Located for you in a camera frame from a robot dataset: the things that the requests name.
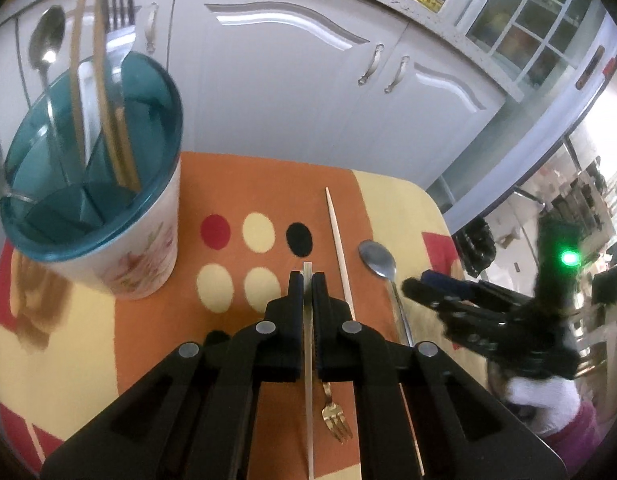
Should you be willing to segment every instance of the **silver rivet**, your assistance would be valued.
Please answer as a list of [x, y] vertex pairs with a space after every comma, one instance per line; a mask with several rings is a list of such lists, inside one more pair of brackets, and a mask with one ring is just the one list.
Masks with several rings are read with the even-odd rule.
[[272, 321], [260, 321], [257, 325], [255, 325], [255, 329], [260, 334], [272, 334], [275, 332], [276, 328], [275, 323]]
[[437, 345], [435, 343], [431, 343], [430, 341], [424, 341], [417, 346], [420, 354], [425, 355], [427, 357], [433, 357], [437, 354]]
[[200, 347], [195, 343], [184, 343], [177, 352], [181, 357], [189, 358], [195, 357], [199, 351]]
[[357, 321], [345, 321], [342, 323], [342, 330], [348, 334], [357, 334], [362, 331], [362, 325]]

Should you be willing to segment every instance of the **white glove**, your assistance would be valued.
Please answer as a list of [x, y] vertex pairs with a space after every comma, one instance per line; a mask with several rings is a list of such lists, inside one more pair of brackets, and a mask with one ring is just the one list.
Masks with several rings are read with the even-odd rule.
[[536, 406], [537, 414], [527, 427], [540, 438], [562, 431], [580, 410], [575, 383], [563, 377], [534, 380], [514, 377], [507, 381], [504, 397], [522, 406]]

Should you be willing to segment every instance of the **green led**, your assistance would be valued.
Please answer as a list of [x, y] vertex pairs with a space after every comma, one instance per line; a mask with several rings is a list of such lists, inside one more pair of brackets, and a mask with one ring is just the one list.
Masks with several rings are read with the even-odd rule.
[[580, 255], [575, 251], [564, 251], [560, 259], [567, 267], [576, 267], [580, 264]]

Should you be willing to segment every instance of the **oval dot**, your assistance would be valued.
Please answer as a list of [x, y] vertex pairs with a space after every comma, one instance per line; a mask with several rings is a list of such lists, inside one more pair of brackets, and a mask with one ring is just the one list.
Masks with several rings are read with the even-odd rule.
[[275, 243], [275, 229], [268, 216], [251, 213], [242, 224], [242, 236], [248, 248], [254, 253], [266, 253]]
[[202, 221], [200, 234], [208, 247], [219, 251], [230, 240], [230, 225], [222, 215], [209, 215]]
[[197, 275], [197, 295], [211, 312], [226, 312], [233, 301], [233, 280], [219, 264], [207, 264]]
[[286, 243], [291, 252], [300, 258], [311, 254], [313, 250], [313, 236], [311, 231], [301, 222], [295, 222], [286, 230]]
[[277, 276], [266, 267], [249, 270], [244, 279], [244, 295], [254, 310], [263, 314], [269, 301], [282, 295]]

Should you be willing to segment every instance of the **orange tabletop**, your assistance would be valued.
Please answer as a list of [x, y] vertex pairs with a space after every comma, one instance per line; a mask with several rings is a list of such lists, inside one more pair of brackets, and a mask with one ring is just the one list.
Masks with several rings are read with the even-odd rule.
[[[0, 259], [0, 414], [10, 443], [38, 472], [45, 457], [179, 344], [229, 334], [286, 294], [288, 276], [311, 261], [330, 296], [343, 286], [325, 187], [337, 214], [357, 319], [396, 340], [391, 297], [364, 267], [372, 238], [395, 256], [397, 280], [434, 269], [461, 278], [460, 262], [433, 200], [409, 182], [358, 171], [209, 153], [182, 154], [178, 258], [160, 290], [115, 300], [66, 282], [14, 251]], [[405, 300], [416, 340], [438, 343], [485, 384], [484, 359], [442, 337], [435, 313]], [[361, 476], [353, 389], [333, 385], [355, 438], [339, 444], [321, 420], [314, 384], [316, 478]], [[306, 478], [303, 384], [263, 384], [250, 478]]]

